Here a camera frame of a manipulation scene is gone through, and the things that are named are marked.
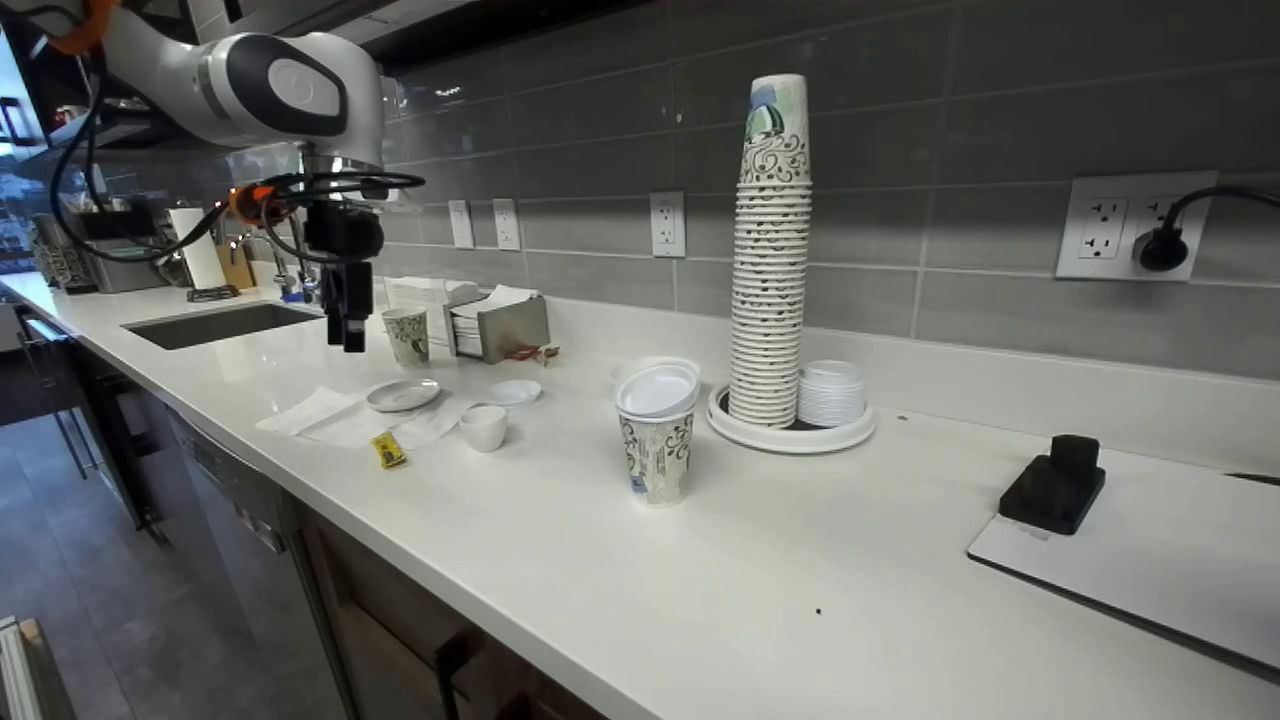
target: robotic arm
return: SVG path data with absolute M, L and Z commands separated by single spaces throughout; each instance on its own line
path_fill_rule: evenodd
M 414 178 L 380 173 L 380 69 L 340 36 L 225 36 L 179 46 L 119 0 L 0 0 L 59 54 L 104 54 L 104 69 L 209 146 L 303 139 L 303 173 L 235 193 L 235 212 L 274 224 L 303 210 L 303 244 L 320 251 L 327 345 L 363 353 L 371 255 L 384 235 L 368 201 Z

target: floor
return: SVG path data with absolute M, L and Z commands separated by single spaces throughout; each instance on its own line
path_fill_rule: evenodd
M 78 720 L 268 718 L 235 614 L 76 478 L 49 415 L 0 426 L 0 616 L 39 621 Z

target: stack of paper cups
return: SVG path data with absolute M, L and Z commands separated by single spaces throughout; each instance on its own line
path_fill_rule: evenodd
M 803 268 L 811 218 L 803 77 L 750 85 L 735 183 L 730 394 L 727 415 L 758 429 L 796 426 Z

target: black cable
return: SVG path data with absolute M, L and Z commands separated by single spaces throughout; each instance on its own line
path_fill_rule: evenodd
M 71 146 L 59 154 L 59 162 L 55 162 L 55 167 L 50 167 L 50 182 L 49 182 L 50 219 L 55 219 L 55 229 L 59 229 L 78 251 L 87 251 L 87 255 L 96 255 L 96 261 L 106 261 L 106 266 L 160 266 L 165 255 L 177 255 L 177 251 L 184 251 L 189 244 L 195 244 L 195 239 L 210 229 L 210 219 L 225 212 L 225 204 L 209 210 L 209 212 L 201 218 L 201 224 L 195 224 L 184 239 L 177 239 L 171 250 L 165 250 L 165 251 L 140 251 L 140 255 L 115 255 L 115 251 L 93 250 L 93 244 L 67 224 L 59 188 L 62 188 L 67 163 L 71 163 L 71 155 L 78 154 L 78 146 L 85 146 L 87 138 L 96 138 L 96 119 L 101 119 L 104 96 L 106 96 L 106 62 L 96 58 L 93 63 L 96 63 L 96 89 L 93 89 L 93 100 L 87 100 L 87 117 L 78 119 Z
M 1185 210 L 1208 201 L 1208 196 L 1231 196 L 1231 201 L 1253 201 L 1253 204 L 1262 204 L 1262 210 L 1275 210 L 1280 212 L 1280 201 L 1262 196 L 1262 193 L 1253 193 L 1253 188 L 1195 188 L 1189 196 L 1178 196 L 1175 204 L 1169 204 L 1169 218 L 1148 229 L 1144 235 L 1134 235 L 1131 244 L 1131 261 L 1148 273 L 1170 273 L 1178 268 L 1193 250 L 1185 239 L 1185 233 L 1175 229 L 1175 219 L 1185 218 Z
M 96 77 L 101 77 L 101 85 L 104 85 L 104 80 L 106 80 L 106 62 L 104 62 L 101 47 L 93 54 L 93 63 L 96 63 Z M 96 127 L 87 133 L 87 147 L 85 147 L 78 178 L 85 178 L 85 188 L 87 188 L 87 201 L 96 204 L 96 212 L 104 212 L 106 204 L 104 204 L 104 196 L 96 193 L 96 173 L 93 173 L 93 163 L 96 163 Z
M 272 210 L 258 212 L 258 224 L 265 224 L 265 233 L 272 235 L 272 244 L 274 244 L 282 255 L 303 261 L 303 266 L 327 266 L 327 268 L 340 266 L 340 261 L 331 261 L 331 255 L 313 255 L 313 251 L 303 251 L 303 250 L 282 244 L 282 235 L 274 235 L 274 224 L 268 219 L 268 212 L 272 212 Z
M 287 173 L 287 178 L 272 178 L 265 182 L 272 183 L 282 201 L 320 201 L 327 193 L 397 193 L 397 188 L 420 188 L 420 178 L 407 173 Z
M 1175 204 L 1169 204 L 1165 229 L 1175 229 L 1175 219 L 1185 218 L 1185 210 L 1193 210 L 1193 204 L 1199 204 L 1199 201 L 1208 201 L 1208 196 L 1253 201 L 1253 204 L 1262 204 L 1262 210 L 1275 210 L 1275 212 L 1280 212 L 1280 201 L 1275 201 L 1275 196 L 1224 183 L 1224 188 L 1189 193 L 1189 196 L 1178 196 Z

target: white saucer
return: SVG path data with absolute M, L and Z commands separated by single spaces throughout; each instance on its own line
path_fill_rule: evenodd
M 764 449 L 764 452 L 780 452 L 780 456 L 818 456 L 818 452 L 844 452 L 844 449 L 855 449 L 862 440 L 874 435 L 874 412 L 867 409 L 858 421 L 852 426 L 836 426 L 836 429 L 754 429 L 754 426 L 743 426 L 735 415 L 723 412 L 723 398 L 727 387 L 714 387 L 706 398 L 706 426 L 735 440 L 735 443 L 748 443 L 748 449 Z
M 500 379 L 489 387 L 489 398 L 503 409 L 518 409 L 518 405 L 532 405 L 543 398 L 543 383 L 541 379 Z
M 368 409 L 376 412 L 410 412 L 422 409 L 441 398 L 436 379 L 398 379 L 398 383 L 384 383 L 376 394 L 368 394 Z

